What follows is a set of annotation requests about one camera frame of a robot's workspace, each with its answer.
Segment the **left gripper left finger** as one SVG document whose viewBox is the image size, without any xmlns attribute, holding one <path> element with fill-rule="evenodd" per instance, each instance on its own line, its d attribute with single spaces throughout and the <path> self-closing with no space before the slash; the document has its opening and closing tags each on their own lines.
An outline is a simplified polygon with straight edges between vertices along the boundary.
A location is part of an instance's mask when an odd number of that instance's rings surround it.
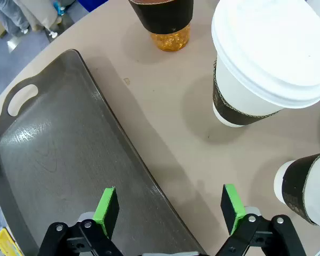
<svg viewBox="0 0 320 256">
<path fill-rule="evenodd" d="M 64 222 L 50 224 L 38 255 L 122 255 L 111 241 L 118 213 L 116 189 L 106 188 L 92 218 L 71 227 Z"/>
</svg>

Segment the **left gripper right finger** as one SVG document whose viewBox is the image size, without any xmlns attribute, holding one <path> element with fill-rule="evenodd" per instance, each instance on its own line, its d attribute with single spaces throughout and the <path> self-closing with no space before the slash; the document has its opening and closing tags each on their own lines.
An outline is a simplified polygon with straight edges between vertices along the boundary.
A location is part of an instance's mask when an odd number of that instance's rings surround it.
<svg viewBox="0 0 320 256">
<path fill-rule="evenodd" d="M 233 184 L 224 184 L 220 206 L 229 237 L 217 255 L 246 255 L 251 247 L 264 255 L 306 255 L 288 216 L 265 219 L 256 207 L 243 205 Z"/>
</svg>

